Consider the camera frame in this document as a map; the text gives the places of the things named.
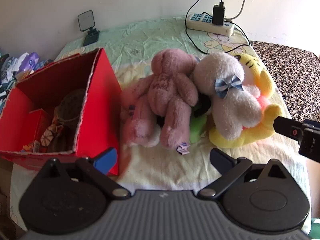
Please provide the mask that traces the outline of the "red cardboard box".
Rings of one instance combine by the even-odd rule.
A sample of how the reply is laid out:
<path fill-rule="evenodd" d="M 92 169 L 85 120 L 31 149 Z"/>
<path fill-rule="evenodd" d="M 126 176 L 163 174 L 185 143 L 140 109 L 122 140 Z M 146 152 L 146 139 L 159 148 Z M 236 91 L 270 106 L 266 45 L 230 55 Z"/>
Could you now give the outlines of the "red cardboard box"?
<path fill-rule="evenodd" d="M 121 88 L 103 48 L 18 81 L 1 113 L 1 157 L 29 170 L 119 148 Z"/>

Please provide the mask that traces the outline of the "white plush bunny blue bow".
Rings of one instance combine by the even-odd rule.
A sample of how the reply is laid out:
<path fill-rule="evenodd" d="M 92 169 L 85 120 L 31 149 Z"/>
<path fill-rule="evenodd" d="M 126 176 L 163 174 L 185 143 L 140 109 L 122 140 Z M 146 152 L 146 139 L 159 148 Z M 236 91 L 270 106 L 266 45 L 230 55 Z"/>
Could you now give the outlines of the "white plush bunny blue bow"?
<path fill-rule="evenodd" d="M 254 127 L 262 119 L 260 104 L 244 79 L 240 62 L 223 52 L 207 55 L 193 71 L 197 90 L 211 99 L 216 129 L 227 140 L 240 137 L 244 127 Z"/>

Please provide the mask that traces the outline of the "small red carton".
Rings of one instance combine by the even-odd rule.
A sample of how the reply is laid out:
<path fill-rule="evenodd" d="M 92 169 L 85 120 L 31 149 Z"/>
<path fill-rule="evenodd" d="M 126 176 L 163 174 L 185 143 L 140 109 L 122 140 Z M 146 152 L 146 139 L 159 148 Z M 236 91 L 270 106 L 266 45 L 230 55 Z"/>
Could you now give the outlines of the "small red carton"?
<path fill-rule="evenodd" d="M 27 113 L 18 140 L 18 152 L 39 153 L 41 137 L 52 123 L 52 115 L 43 109 Z"/>

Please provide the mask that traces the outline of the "yellow tiger plush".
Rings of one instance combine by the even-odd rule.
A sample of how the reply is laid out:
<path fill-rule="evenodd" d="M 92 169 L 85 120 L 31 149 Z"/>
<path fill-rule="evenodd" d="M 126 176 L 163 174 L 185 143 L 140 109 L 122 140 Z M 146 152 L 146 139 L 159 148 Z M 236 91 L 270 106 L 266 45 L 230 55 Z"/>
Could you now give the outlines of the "yellow tiger plush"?
<path fill-rule="evenodd" d="M 215 127 L 211 128 L 209 139 L 215 146 L 221 148 L 237 148 L 272 136 L 274 134 L 273 122 L 276 117 L 283 114 L 280 105 L 270 102 L 270 98 L 275 92 L 275 85 L 260 60 L 244 53 L 235 54 L 234 57 L 244 69 L 243 84 L 259 102 L 263 115 L 257 126 L 243 127 L 240 137 L 234 140 L 225 139 Z"/>

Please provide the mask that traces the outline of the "phone stand with mirror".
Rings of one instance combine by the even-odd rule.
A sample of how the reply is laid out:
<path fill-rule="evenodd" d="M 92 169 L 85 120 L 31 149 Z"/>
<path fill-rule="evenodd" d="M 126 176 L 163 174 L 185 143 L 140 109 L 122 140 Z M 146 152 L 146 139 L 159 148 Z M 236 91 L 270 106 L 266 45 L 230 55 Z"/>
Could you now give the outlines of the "phone stand with mirror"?
<path fill-rule="evenodd" d="M 92 10 L 78 15 L 78 25 L 81 32 L 87 32 L 83 46 L 88 46 L 99 40 L 100 31 L 95 29 L 95 20 Z"/>

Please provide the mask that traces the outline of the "brown patterned blanket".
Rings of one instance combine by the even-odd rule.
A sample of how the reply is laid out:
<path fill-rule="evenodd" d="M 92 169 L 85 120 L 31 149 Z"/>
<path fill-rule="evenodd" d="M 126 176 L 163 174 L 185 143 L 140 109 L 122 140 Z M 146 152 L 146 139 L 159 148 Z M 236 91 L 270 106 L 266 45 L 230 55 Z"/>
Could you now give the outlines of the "brown patterned blanket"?
<path fill-rule="evenodd" d="M 252 41 L 291 114 L 298 121 L 319 121 L 319 57 L 279 44 Z"/>

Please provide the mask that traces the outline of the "pink plush bear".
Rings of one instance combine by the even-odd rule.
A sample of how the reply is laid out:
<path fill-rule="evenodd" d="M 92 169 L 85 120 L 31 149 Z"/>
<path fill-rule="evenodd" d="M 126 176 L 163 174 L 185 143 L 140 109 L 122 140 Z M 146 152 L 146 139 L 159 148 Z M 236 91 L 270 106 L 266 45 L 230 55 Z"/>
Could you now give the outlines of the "pink plush bear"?
<path fill-rule="evenodd" d="M 125 145 L 174 150 L 189 142 L 191 108 L 198 102 L 189 76 L 196 65 L 196 58 L 180 49 L 162 50 L 151 61 L 152 75 L 121 92 Z"/>

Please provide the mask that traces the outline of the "black charger adapter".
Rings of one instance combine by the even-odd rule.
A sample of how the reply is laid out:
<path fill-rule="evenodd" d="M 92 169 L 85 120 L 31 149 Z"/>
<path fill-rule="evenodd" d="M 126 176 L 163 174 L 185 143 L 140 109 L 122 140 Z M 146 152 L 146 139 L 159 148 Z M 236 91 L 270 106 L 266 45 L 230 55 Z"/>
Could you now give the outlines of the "black charger adapter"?
<path fill-rule="evenodd" d="M 225 6 L 223 1 L 219 3 L 219 5 L 213 6 L 213 15 L 212 15 L 212 24 L 222 26 L 224 22 L 225 16 Z"/>

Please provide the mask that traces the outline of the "green plush doll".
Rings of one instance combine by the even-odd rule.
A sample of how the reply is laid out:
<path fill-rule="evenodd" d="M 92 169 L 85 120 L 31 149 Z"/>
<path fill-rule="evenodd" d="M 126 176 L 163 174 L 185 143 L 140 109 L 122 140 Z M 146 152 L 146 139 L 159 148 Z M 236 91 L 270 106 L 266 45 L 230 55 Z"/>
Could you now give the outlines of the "green plush doll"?
<path fill-rule="evenodd" d="M 191 144 L 198 142 L 202 138 L 203 133 L 206 131 L 206 122 L 211 106 L 212 102 L 210 97 L 206 94 L 199 93 L 197 104 L 191 108 L 189 126 L 189 142 Z"/>

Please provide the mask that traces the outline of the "purple tissue pack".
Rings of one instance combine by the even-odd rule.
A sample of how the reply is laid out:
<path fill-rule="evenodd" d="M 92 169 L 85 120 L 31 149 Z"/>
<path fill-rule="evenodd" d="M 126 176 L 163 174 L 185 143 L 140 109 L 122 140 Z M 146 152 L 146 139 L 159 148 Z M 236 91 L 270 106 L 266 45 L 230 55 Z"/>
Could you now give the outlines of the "purple tissue pack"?
<path fill-rule="evenodd" d="M 28 54 L 23 59 L 18 72 L 27 72 L 35 67 L 35 65 L 39 61 L 39 55 L 36 52 L 32 52 L 31 54 Z"/>

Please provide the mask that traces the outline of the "white power strip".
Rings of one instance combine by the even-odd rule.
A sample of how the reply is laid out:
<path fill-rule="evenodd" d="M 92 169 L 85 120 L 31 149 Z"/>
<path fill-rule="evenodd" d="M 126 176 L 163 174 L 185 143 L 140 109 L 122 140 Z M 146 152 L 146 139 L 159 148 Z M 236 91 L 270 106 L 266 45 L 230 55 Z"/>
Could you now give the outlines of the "white power strip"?
<path fill-rule="evenodd" d="M 189 14 L 187 16 L 186 24 L 189 29 L 205 31 L 228 37 L 230 37 L 234 31 L 234 25 L 232 23 L 224 22 L 222 26 L 213 25 L 212 16 L 207 14 Z"/>

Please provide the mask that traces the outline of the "packing tape roll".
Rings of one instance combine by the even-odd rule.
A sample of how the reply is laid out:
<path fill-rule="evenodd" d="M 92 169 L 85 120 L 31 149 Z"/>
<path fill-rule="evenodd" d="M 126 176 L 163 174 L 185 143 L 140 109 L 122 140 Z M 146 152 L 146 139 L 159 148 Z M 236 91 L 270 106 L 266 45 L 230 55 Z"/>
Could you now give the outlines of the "packing tape roll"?
<path fill-rule="evenodd" d="M 65 126 L 75 127 L 80 118 L 84 97 L 84 89 L 76 89 L 67 94 L 57 107 L 57 120 Z"/>

